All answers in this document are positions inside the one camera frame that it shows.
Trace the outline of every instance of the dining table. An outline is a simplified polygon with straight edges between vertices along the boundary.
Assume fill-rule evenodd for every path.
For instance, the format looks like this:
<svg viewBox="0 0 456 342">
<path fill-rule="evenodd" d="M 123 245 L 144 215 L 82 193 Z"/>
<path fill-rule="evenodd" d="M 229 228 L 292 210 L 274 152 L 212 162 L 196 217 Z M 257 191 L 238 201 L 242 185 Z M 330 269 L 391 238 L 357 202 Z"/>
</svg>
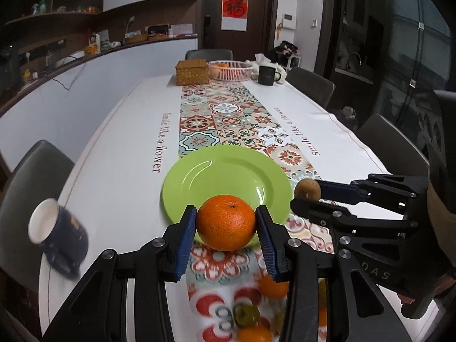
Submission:
<svg viewBox="0 0 456 342">
<path fill-rule="evenodd" d="M 282 167 L 292 186 L 302 178 L 350 183 L 365 179 L 368 174 L 388 173 L 352 131 L 288 82 L 263 86 L 253 80 L 212 81 L 208 85 L 178 87 L 175 76 L 150 77 L 120 100 L 99 126 L 58 199 L 88 234 L 89 247 L 80 267 L 81 275 L 105 249 L 131 252 L 161 237 L 171 224 L 161 202 L 168 171 L 185 155 L 217 144 L 238 145 L 266 154 Z M 368 203 L 345 206 L 359 217 L 402 219 L 399 214 Z M 315 250 L 333 253 L 326 228 L 293 214 L 285 226 L 291 236 Z M 192 257 L 197 261 L 207 251 L 198 248 Z M 260 250 L 244 252 L 238 259 L 244 264 L 249 262 L 247 273 L 265 271 Z M 230 327 L 212 333 L 213 339 L 206 338 L 208 328 L 223 323 L 217 323 L 207 310 L 202 318 L 195 299 L 198 292 L 229 286 L 231 282 L 235 285 L 236 276 L 247 279 L 246 266 L 239 264 L 232 272 L 215 275 L 197 267 L 189 263 L 178 283 L 166 283 L 175 341 L 230 341 Z M 43 257 L 38 291 L 43 334 L 77 282 L 60 275 Z M 424 341 L 442 317 L 437 304 L 432 301 L 419 320 L 407 319 L 400 314 L 401 303 L 395 292 L 380 288 L 411 339 Z M 129 342 L 135 340 L 133 295 L 134 280 L 129 280 Z M 231 296 L 218 295 L 227 304 L 231 301 L 224 297 Z M 325 340 L 324 331 L 319 339 Z"/>
</svg>

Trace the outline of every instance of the black mug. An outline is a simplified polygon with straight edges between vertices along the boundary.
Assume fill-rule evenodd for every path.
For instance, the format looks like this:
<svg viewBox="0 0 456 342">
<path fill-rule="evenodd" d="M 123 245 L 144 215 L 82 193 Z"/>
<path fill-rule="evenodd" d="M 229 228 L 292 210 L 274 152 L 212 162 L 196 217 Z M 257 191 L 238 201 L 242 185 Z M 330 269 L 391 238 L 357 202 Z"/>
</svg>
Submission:
<svg viewBox="0 0 456 342">
<path fill-rule="evenodd" d="M 268 66 L 259 66 L 258 72 L 258 83 L 265 86 L 272 86 L 274 82 L 280 81 L 282 75 L 275 71 L 275 68 Z"/>
<path fill-rule="evenodd" d="M 79 266 L 87 255 L 88 237 L 67 209 L 52 198 L 41 202 L 30 217 L 28 234 L 59 273 L 71 279 L 79 277 Z"/>
</svg>

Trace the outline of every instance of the patterned table runner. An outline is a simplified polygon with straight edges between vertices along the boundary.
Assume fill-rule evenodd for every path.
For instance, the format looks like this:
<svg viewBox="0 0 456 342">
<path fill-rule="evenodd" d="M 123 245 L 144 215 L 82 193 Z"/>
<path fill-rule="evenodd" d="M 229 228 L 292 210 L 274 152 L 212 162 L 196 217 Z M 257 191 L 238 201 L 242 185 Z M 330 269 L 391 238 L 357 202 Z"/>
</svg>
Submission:
<svg viewBox="0 0 456 342">
<path fill-rule="evenodd" d="M 320 179 L 291 135 L 239 82 L 211 82 L 184 86 L 181 97 L 179 155 L 217 144 L 238 145 L 272 158 L 286 173 L 294 189 L 304 178 Z M 290 214 L 285 227 L 320 251 L 333 253 L 329 231 Z M 274 312 L 283 300 L 269 300 L 261 294 L 257 279 L 266 274 L 259 245 L 235 252 L 218 252 L 204 244 L 192 248 L 186 280 L 191 309 L 201 322 L 197 340 L 235 342 L 237 326 L 233 307 L 248 302 L 260 310 L 259 324 L 271 330 L 274 340 Z M 326 340 L 326 326 L 319 328 L 319 341 Z"/>
</svg>

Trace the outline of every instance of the black mug handle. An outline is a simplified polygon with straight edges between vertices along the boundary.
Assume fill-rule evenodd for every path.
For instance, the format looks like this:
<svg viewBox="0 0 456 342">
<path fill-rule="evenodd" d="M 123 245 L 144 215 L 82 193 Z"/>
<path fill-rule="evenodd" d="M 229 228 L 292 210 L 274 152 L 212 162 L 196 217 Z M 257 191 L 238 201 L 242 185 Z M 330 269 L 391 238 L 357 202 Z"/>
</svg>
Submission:
<svg viewBox="0 0 456 342">
<path fill-rule="evenodd" d="M 48 248 L 46 252 L 47 261 L 60 274 L 70 279 L 75 279 L 79 276 L 79 266 L 60 249 L 55 247 Z"/>
</svg>

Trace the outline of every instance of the white poster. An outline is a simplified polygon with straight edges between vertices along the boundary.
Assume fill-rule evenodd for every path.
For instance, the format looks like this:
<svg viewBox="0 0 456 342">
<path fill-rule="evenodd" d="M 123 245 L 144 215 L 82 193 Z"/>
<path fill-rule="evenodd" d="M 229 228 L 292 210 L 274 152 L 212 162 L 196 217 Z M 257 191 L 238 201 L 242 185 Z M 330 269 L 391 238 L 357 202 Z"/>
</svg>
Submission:
<svg viewBox="0 0 456 342">
<path fill-rule="evenodd" d="M 249 0 L 222 0 L 222 29 L 247 31 Z"/>
</svg>

